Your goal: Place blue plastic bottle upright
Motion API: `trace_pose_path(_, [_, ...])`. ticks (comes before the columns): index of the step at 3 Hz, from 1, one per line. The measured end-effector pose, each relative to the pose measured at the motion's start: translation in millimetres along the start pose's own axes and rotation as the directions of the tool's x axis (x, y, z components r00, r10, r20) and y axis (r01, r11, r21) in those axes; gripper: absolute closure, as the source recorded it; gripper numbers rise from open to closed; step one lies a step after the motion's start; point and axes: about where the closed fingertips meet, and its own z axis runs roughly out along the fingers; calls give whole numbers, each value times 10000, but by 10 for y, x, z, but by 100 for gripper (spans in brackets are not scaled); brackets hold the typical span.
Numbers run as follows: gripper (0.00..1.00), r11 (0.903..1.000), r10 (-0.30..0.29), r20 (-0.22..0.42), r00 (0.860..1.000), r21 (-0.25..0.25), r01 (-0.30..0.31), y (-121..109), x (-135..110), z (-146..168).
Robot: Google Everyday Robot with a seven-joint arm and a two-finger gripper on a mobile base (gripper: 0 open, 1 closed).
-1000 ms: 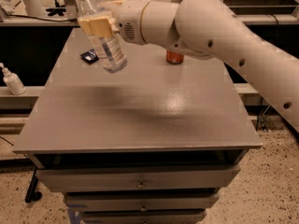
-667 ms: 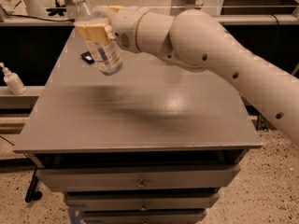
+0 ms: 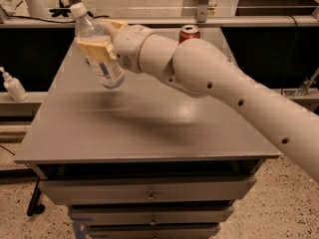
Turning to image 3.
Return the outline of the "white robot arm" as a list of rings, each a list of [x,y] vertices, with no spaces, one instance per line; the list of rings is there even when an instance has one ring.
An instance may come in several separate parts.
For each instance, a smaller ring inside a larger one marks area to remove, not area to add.
[[[245,75],[211,43],[179,42],[142,25],[118,21],[76,33],[80,51],[100,62],[118,60],[191,97],[211,96],[253,125],[314,180],[319,180],[319,117]]]

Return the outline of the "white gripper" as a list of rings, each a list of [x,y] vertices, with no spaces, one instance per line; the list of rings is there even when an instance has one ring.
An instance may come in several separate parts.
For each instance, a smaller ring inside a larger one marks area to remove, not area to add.
[[[76,39],[75,42],[80,52],[105,63],[110,63],[118,58],[123,69],[139,74],[141,72],[139,66],[140,50],[143,42],[154,31],[143,25],[128,27],[126,22],[119,20],[101,19],[100,23],[108,34],[119,33],[114,38],[113,45],[109,41],[91,42]]]

